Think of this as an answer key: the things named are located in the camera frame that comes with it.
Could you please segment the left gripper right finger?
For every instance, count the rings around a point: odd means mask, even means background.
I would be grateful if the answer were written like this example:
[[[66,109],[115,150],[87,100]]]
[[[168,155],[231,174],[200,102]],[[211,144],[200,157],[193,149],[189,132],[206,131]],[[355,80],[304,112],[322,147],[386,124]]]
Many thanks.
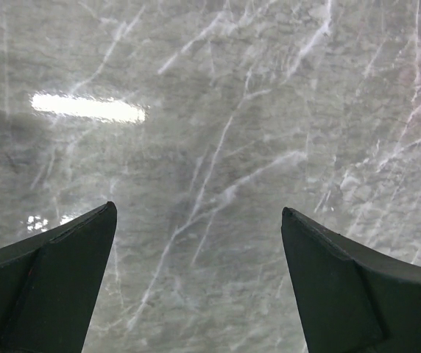
[[[309,352],[421,352],[421,267],[292,208],[281,234]]]

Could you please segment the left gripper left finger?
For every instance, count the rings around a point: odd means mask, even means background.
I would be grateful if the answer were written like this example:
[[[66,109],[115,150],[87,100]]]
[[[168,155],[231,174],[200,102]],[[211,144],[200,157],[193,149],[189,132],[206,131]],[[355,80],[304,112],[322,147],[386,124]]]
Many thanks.
[[[117,225],[107,202],[0,248],[0,352],[81,352]]]

